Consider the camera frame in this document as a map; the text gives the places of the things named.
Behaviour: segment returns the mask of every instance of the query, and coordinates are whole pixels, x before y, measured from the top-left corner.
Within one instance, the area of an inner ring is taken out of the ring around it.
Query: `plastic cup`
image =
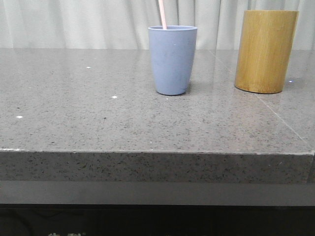
[[[191,76],[197,27],[149,27],[151,66],[156,90],[164,95],[185,93]]]

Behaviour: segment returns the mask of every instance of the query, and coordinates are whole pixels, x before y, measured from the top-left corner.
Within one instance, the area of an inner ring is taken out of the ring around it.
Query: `white curtain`
[[[0,47],[147,49],[158,0],[0,0]],[[197,49],[238,49],[244,10],[298,10],[293,49],[315,48],[315,0],[164,0],[168,25],[198,27]]]

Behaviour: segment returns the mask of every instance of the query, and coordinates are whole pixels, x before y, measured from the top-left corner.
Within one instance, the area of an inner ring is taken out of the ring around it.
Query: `granite countertop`
[[[237,53],[165,96],[147,50],[0,49],[0,180],[315,182],[314,52],[278,94],[235,88]]]

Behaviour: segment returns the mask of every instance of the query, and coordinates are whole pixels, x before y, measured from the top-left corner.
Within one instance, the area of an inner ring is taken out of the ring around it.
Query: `wooden cylinder container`
[[[244,13],[235,87],[277,93],[284,87],[298,11]]]

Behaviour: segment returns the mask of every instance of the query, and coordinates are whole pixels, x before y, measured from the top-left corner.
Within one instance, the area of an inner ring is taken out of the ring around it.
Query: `pink straw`
[[[163,30],[167,30],[163,0],[158,0],[158,6],[159,6],[159,13],[161,15]]]

